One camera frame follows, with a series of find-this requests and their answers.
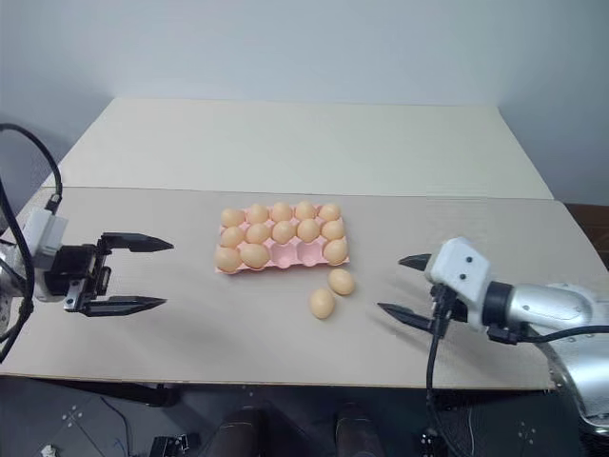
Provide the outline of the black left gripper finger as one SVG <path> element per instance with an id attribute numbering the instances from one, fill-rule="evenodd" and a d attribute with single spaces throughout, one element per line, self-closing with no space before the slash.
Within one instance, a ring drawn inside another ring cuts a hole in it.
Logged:
<path id="1" fill-rule="evenodd" d="M 131 252 L 156 252 L 173 249 L 173 245 L 162 239 L 141 233 L 104 232 L 101 242 L 107 249 L 122 248 Z"/>
<path id="2" fill-rule="evenodd" d="M 161 306 L 167 300 L 146 296 L 112 296 L 106 301 L 88 301 L 79 312 L 87 317 L 127 316 Z"/>

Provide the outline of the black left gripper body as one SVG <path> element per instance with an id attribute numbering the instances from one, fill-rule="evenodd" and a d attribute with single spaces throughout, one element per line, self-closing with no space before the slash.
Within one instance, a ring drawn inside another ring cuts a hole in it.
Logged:
<path id="1" fill-rule="evenodd" d="M 34 297 L 40 302 L 59 302 L 67 312 L 110 314 L 105 296 L 111 275 L 106 259 L 111 255 L 110 233 L 95 244 L 62 246 L 49 269 L 36 274 Z"/>

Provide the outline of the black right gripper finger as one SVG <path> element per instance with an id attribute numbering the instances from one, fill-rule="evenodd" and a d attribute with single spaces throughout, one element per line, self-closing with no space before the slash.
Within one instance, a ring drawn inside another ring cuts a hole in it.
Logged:
<path id="1" fill-rule="evenodd" d="M 409 255 L 400 259 L 399 264 L 418 271 L 425 271 L 431 257 L 431 253 Z"/>
<path id="2" fill-rule="evenodd" d="M 389 303 L 378 303 L 378 307 L 402 324 L 427 333 L 433 332 L 433 321 L 430 318 L 415 313 L 410 308 Z"/>

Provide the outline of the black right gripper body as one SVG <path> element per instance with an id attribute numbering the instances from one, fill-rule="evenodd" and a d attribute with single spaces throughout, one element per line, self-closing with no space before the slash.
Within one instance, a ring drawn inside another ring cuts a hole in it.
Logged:
<path id="1" fill-rule="evenodd" d="M 468 308 L 458 298 L 457 292 L 444 285 L 434 285 L 430 289 L 432 298 L 432 316 L 429 329 L 448 329 L 451 321 L 467 323 Z"/>

